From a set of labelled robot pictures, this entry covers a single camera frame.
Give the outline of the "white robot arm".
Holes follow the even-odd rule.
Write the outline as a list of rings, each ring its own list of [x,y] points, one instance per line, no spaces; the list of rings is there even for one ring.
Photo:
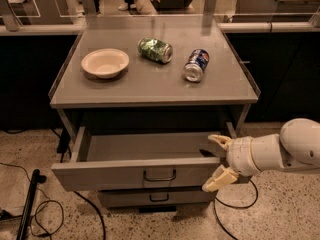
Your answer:
[[[211,134],[208,140],[226,151],[228,166],[220,165],[213,172],[202,185],[204,192],[266,170],[312,174],[320,169],[320,124],[313,120],[290,120],[277,134],[236,139]]]

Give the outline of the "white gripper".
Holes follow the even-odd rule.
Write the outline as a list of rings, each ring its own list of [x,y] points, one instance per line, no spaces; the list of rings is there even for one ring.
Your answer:
[[[204,192],[215,192],[236,182],[241,176],[253,176],[261,172],[252,155],[252,137],[232,139],[228,136],[211,134],[208,140],[227,151],[227,163],[220,165],[202,185]]]

